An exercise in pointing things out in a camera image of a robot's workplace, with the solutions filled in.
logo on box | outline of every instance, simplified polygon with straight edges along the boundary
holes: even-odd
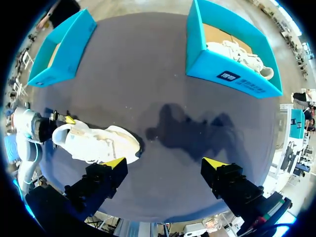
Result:
[[[234,81],[234,80],[240,78],[240,76],[236,75],[235,73],[231,73],[229,71],[224,71],[220,75],[218,75],[217,77],[220,79],[226,80],[226,81]]]

blue box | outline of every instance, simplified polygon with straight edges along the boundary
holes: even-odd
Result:
[[[305,116],[302,110],[294,109],[291,115],[290,137],[303,139]]]
[[[274,76],[266,80],[252,69],[206,47],[203,23],[218,28],[251,47]],[[187,20],[186,74],[229,86],[256,98],[281,96],[276,59],[267,38],[256,27],[228,9],[207,0],[193,0]]]
[[[28,85],[45,87],[74,78],[96,25],[85,9],[57,26],[46,37],[36,55]]]

concrete floor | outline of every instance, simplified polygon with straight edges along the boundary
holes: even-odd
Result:
[[[284,95],[279,98],[280,103],[290,103],[290,94],[300,91],[301,88],[316,88],[315,80],[306,81],[303,79],[292,51],[288,48],[272,19],[246,0],[213,0],[213,2],[239,14],[267,36],[275,53],[282,79]],[[96,21],[99,21],[138,12],[168,12],[187,15],[192,0],[81,0],[79,3],[82,8],[89,10]],[[49,31],[48,29],[39,33],[38,39],[32,45],[31,56],[35,57],[42,40]],[[27,73],[22,75],[21,82],[23,84],[26,83],[27,77]],[[36,91],[37,88],[28,88],[30,101],[36,98]],[[172,225],[172,231],[183,231],[183,227],[183,224]]]

gray round table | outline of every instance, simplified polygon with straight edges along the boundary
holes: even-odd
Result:
[[[115,124],[143,140],[142,156],[102,212],[179,222],[225,210],[200,175],[203,156],[237,163],[256,185],[269,171],[276,99],[187,77],[186,18],[140,13],[99,21],[76,78],[38,91],[32,109],[42,115],[69,110],[92,127]],[[87,163],[50,142],[43,153],[42,172],[61,190],[85,174]]]

white sneaker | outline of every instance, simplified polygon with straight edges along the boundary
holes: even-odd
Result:
[[[53,142],[69,152],[74,159],[87,163],[104,163],[125,157],[127,164],[138,159],[139,142],[128,131],[117,126],[105,130],[91,129],[75,120],[76,124],[64,124],[52,135]]]
[[[251,68],[267,80],[270,80],[274,76],[273,69],[265,67],[258,55],[247,53],[246,50],[240,47],[236,41],[231,42],[224,40],[222,44],[208,42],[206,45],[207,49],[231,58],[244,66]]]

